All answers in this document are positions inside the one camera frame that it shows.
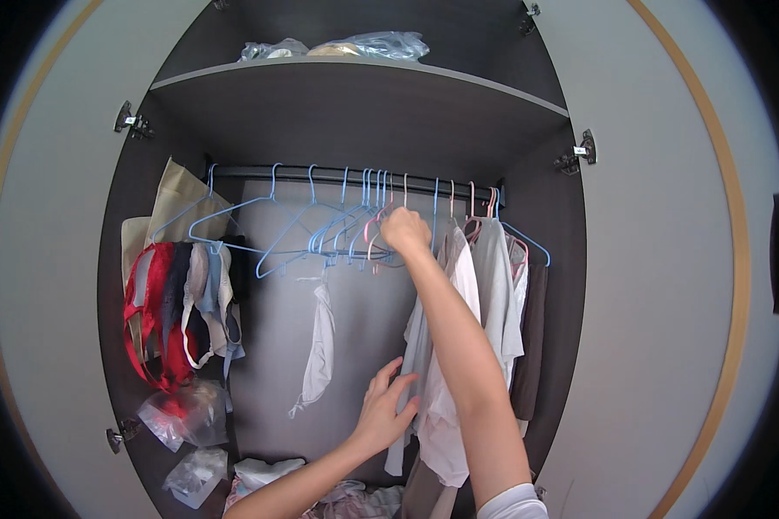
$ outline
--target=clear plastic bag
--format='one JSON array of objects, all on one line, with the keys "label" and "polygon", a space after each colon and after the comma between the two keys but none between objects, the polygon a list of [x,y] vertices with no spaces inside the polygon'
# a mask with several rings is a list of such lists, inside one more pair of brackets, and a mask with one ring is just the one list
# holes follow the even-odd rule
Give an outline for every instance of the clear plastic bag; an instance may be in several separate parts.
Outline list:
[{"label": "clear plastic bag", "polygon": [[237,61],[263,60],[270,57],[305,56],[309,47],[294,38],[286,38],[280,43],[246,42]]},{"label": "clear plastic bag", "polygon": [[217,448],[199,448],[182,458],[164,479],[179,501],[198,508],[220,479],[229,477],[229,454]]},{"label": "clear plastic bag", "polygon": [[254,492],[287,473],[296,471],[303,465],[306,465],[306,461],[300,458],[287,459],[273,465],[260,459],[246,458],[241,462],[234,463],[234,472],[237,472],[237,476],[248,491]]},{"label": "clear plastic bag", "polygon": [[145,400],[138,417],[164,445],[176,452],[183,442],[209,447],[229,441],[225,429],[225,389],[212,380],[194,379],[176,393],[159,391]]},{"label": "clear plastic bag", "polygon": [[309,56],[382,57],[399,61],[418,61],[430,52],[420,32],[368,32],[334,40],[314,47]]}]

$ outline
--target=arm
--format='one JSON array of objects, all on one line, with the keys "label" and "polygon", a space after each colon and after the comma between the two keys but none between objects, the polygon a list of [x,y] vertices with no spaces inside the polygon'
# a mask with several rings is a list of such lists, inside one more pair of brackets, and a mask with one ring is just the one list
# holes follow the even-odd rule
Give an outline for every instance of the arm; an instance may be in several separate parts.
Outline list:
[{"label": "arm", "polygon": [[407,402],[401,413],[395,413],[401,391],[418,378],[415,374],[402,375],[390,385],[390,377],[401,366],[401,360],[399,357],[384,366],[370,381],[361,417],[349,439],[315,462],[245,496],[225,512],[223,519],[295,519],[346,474],[389,447],[418,411],[419,398],[415,398]]},{"label": "arm", "polygon": [[381,234],[404,257],[424,306],[438,365],[456,403],[478,509],[531,482],[502,370],[476,317],[433,258],[430,231],[418,213],[395,209]]}]

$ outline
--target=hand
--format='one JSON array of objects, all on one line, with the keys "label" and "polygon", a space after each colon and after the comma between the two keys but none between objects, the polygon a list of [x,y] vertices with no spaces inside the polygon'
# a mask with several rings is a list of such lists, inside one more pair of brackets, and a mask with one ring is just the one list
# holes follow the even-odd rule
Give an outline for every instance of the hand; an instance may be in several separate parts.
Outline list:
[{"label": "hand", "polygon": [[409,373],[397,377],[390,385],[390,377],[395,374],[402,361],[401,357],[396,358],[381,368],[370,381],[358,425],[346,440],[366,458],[371,458],[400,438],[418,412],[421,397],[416,396],[407,402],[400,413],[395,413],[401,392],[410,382],[418,379],[416,373]]},{"label": "hand", "polygon": [[432,234],[418,213],[397,208],[381,224],[381,236],[387,245],[403,256],[419,248],[429,252]]}]

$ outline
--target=red bra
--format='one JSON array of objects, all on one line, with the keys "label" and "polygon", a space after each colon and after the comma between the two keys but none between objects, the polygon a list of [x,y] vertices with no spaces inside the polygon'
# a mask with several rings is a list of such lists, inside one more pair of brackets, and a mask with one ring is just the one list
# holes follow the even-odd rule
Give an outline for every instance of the red bra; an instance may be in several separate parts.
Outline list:
[{"label": "red bra", "polygon": [[[150,258],[150,266],[147,273],[147,286],[145,289],[144,306],[135,306],[135,272],[142,256],[154,251]],[[127,289],[125,291],[125,349],[130,364],[133,365],[136,373],[150,386],[156,389],[162,389],[166,393],[173,393],[181,384],[186,384],[193,379],[193,370],[187,363],[183,350],[182,329],[180,323],[176,322],[170,330],[167,338],[167,347],[162,344],[162,291],[167,279],[167,272],[170,269],[170,263],[174,258],[174,244],[172,243],[154,243],[147,247],[136,258],[133,268],[130,270],[127,280]],[[161,354],[162,369],[161,376],[156,377],[150,373],[147,367],[138,360],[133,346],[133,337],[129,334],[127,321],[135,314],[141,313],[141,336],[142,342],[146,344],[150,334],[155,332],[158,341],[158,350]],[[190,331],[187,332],[187,340],[195,340]]]}]

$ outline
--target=wardrobe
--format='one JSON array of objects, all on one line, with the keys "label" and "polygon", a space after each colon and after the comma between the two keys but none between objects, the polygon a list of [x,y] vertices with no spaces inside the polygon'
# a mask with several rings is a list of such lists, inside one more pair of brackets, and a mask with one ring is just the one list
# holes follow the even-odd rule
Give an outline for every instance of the wardrobe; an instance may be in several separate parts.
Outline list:
[{"label": "wardrobe", "polygon": [[[199,510],[161,489],[188,450],[170,452],[139,430],[135,412],[153,389],[122,346],[121,223],[150,214],[173,157],[199,178],[211,163],[389,170],[396,197],[403,173],[438,178],[438,218],[445,182],[498,187],[501,218],[550,252],[525,443],[551,516],[563,507],[571,517],[698,514],[744,449],[776,369],[767,251],[779,156],[727,33],[705,6],[674,5],[64,6],[0,130],[0,380],[52,488],[81,516],[222,512],[228,482]],[[313,47],[388,30],[420,32],[429,54],[237,62],[245,42]],[[267,186],[214,183],[235,203]],[[277,189],[308,196],[304,182]],[[318,189],[340,196],[340,184]],[[432,200],[411,195],[422,211]],[[465,195],[457,219],[471,202],[482,210]],[[240,218],[250,234],[272,219]],[[545,261],[533,247],[530,257]],[[312,286],[295,278],[321,266],[309,257],[284,277],[255,280],[242,303],[248,354],[231,367],[231,462],[311,461],[332,449],[354,427],[364,381],[404,352],[415,299],[404,270],[330,267],[348,323],[338,378],[287,418],[313,315]],[[213,362],[202,376],[221,369]],[[382,456],[353,477],[403,484]],[[465,488],[454,517],[472,513]]]}]

